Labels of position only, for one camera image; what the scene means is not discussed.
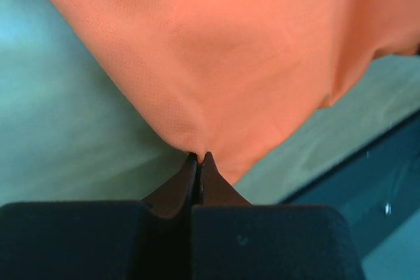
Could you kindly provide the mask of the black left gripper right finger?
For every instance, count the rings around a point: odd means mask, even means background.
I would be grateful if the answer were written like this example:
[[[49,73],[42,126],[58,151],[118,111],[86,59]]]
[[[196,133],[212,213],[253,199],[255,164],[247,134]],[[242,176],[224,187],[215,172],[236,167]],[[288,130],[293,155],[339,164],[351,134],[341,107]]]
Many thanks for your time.
[[[350,228],[322,205],[252,205],[207,153],[192,207],[193,279],[363,279]]]

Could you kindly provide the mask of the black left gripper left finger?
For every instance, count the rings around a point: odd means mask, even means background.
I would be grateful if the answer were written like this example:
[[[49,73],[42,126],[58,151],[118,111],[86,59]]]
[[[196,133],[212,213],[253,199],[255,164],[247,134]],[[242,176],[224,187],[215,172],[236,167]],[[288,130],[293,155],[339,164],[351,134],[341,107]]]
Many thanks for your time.
[[[2,279],[189,279],[198,161],[144,199],[1,207]]]

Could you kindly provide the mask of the orange t-shirt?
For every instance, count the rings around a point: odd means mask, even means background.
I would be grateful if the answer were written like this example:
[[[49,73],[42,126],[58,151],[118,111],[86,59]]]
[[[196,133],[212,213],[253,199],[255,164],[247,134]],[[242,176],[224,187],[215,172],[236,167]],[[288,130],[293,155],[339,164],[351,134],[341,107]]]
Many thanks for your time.
[[[419,48],[419,0],[50,1],[153,130],[231,184]]]

